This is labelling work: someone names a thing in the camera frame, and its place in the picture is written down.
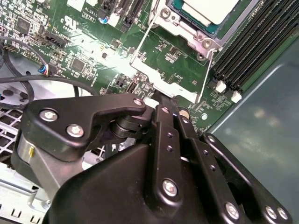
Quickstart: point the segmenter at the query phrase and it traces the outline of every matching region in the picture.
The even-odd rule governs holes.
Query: motherboard
[[[158,89],[203,132],[299,36],[299,0],[0,2],[1,35],[32,46],[49,75],[99,95]],[[4,48],[42,63],[18,43]]]

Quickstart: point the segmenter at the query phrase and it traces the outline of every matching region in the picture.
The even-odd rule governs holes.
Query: metal screw
[[[190,115],[188,113],[188,111],[185,111],[185,110],[180,110],[179,111],[179,114],[184,116],[185,118],[189,119],[190,118]]]
[[[161,17],[163,19],[168,19],[170,17],[171,11],[168,8],[164,8],[161,10]]]
[[[213,166],[213,165],[211,165],[211,166],[210,166],[210,169],[213,170],[213,171],[215,171],[215,170],[216,170],[216,167]]]
[[[170,181],[170,180],[164,180],[163,184],[162,184],[163,190],[165,191],[165,193],[167,195],[169,195],[170,197],[174,197],[177,195],[178,193],[178,188],[175,185],[174,182]]]
[[[189,123],[189,120],[188,120],[187,118],[185,118],[185,117],[182,117],[182,119],[183,119],[184,123],[186,123],[186,124],[188,124],[188,123]]]
[[[171,147],[171,146],[167,146],[167,151],[168,151],[168,152],[173,152],[172,147]]]
[[[277,215],[271,207],[266,206],[266,211],[271,218],[277,219]]]
[[[225,208],[226,211],[228,211],[229,216],[231,216],[235,220],[239,219],[240,215],[238,213],[238,210],[235,208],[235,206],[232,203],[230,202],[226,203]]]
[[[135,98],[134,103],[136,103],[138,106],[142,105],[142,101],[140,99]]]
[[[283,219],[285,219],[285,220],[288,219],[288,215],[286,214],[285,211],[283,211],[282,208],[278,208],[277,211],[278,211],[278,213],[280,214],[280,216],[281,216]]]
[[[202,54],[197,54],[197,60],[199,60],[200,62],[205,61],[205,57]]]
[[[54,111],[50,111],[50,110],[44,110],[40,112],[39,116],[41,119],[48,122],[52,122],[58,119],[58,115]]]
[[[46,201],[46,205],[51,206],[51,205],[52,205],[51,201],[50,201],[50,200],[47,200],[47,201]]]
[[[164,111],[165,113],[169,113],[169,110],[166,107],[162,107],[162,111]]]
[[[212,136],[207,137],[211,142],[216,142],[215,139]]]
[[[202,46],[203,46],[204,48],[209,48],[209,47],[211,46],[211,41],[210,41],[210,40],[204,40],[204,41],[202,42]]]
[[[206,120],[206,119],[207,119],[207,114],[206,114],[206,113],[203,113],[203,114],[200,116],[200,118],[201,118],[202,120]]]
[[[66,128],[66,132],[74,138],[81,138],[84,135],[84,130],[79,125],[70,125]]]

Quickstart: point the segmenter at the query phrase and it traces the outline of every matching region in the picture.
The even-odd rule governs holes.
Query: black lever arm
[[[40,113],[44,110],[55,112],[57,120],[42,119]],[[93,144],[96,147],[112,120],[141,115],[145,110],[146,105],[133,94],[38,100],[26,108],[21,134],[52,156],[62,161],[75,161]],[[67,128],[70,125],[81,127],[83,136],[69,135]]]
[[[254,223],[292,223],[291,215],[286,208],[215,136],[207,133],[200,139],[211,148],[231,191],[238,198],[239,204],[242,204],[250,220]]]

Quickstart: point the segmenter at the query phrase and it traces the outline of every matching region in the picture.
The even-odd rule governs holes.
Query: gray metal panel
[[[12,221],[6,221],[3,219],[0,219],[0,224],[15,224],[15,223],[13,223]]]
[[[299,39],[209,131],[299,223]]]

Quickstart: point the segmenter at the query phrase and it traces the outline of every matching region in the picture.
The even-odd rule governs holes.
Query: integrated circuit
[[[134,53],[135,53],[135,49],[134,48],[129,48],[128,54],[132,55]]]
[[[174,55],[177,52],[178,49],[176,49],[175,47],[171,47],[169,50],[169,53],[171,53],[172,55]]]
[[[108,56],[107,53],[102,54],[102,58],[104,58],[104,59],[106,59],[107,56]]]
[[[28,35],[30,31],[30,22],[19,17],[15,26],[15,29],[18,30],[21,34]]]
[[[114,47],[114,48],[118,48],[120,46],[120,43],[117,41],[117,40],[113,40],[111,42],[111,45]]]
[[[73,63],[71,64],[71,68],[78,72],[82,72],[84,66],[85,66],[85,63],[83,61],[80,61],[77,58],[75,58]]]

